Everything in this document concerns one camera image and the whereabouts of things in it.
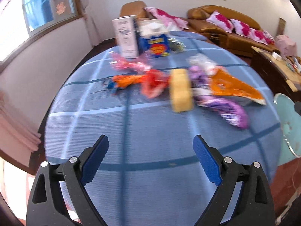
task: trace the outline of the blue carton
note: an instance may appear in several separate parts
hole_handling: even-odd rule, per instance
[[[170,55],[165,26],[159,19],[140,21],[140,45],[143,51],[149,50],[155,58]]]

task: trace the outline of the round table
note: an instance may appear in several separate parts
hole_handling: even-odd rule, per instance
[[[155,59],[154,68],[168,72],[187,68],[187,58],[204,53],[227,67],[234,77],[258,89],[266,106],[244,107],[250,128],[239,130],[215,112],[195,106],[174,113],[168,90],[155,99],[133,85],[112,95],[103,89],[105,77],[129,74],[110,66],[109,49],[91,58],[67,80],[57,94],[46,125],[46,157],[62,163],[93,146],[101,134],[109,138],[109,150],[86,190],[108,225],[194,225],[210,201],[216,186],[209,182],[192,149],[200,134],[209,146],[237,163],[258,161],[273,178],[280,152],[281,130],[273,94],[244,61],[200,40],[179,38],[186,51]],[[234,197],[239,194],[239,187]],[[66,187],[65,201],[72,208]],[[228,207],[228,219],[236,200]]]

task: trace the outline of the blue gripper pad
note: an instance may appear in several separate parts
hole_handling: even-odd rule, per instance
[[[222,182],[219,165],[207,149],[208,145],[204,143],[204,140],[195,136],[192,142],[193,150],[195,151],[195,154],[197,155],[197,158],[199,159],[209,181],[214,182],[216,186],[219,186]]]
[[[100,137],[97,140],[93,147],[87,148],[87,150],[88,149],[92,149],[92,153],[82,167],[82,178],[80,181],[82,182],[83,186],[93,180],[100,164],[102,163],[104,156],[109,149],[108,137],[103,135],[102,138]]]

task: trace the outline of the red label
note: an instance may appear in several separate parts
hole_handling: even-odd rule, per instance
[[[152,54],[160,55],[161,53],[166,51],[166,46],[164,44],[155,43],[150,46],[150,50]]]

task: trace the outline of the white box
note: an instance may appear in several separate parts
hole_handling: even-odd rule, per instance
[[[120,17],[112,22],[117,43],[120,46],[121,56],[124,58],[137,58],[139,50],[135,31],[135,16]]]

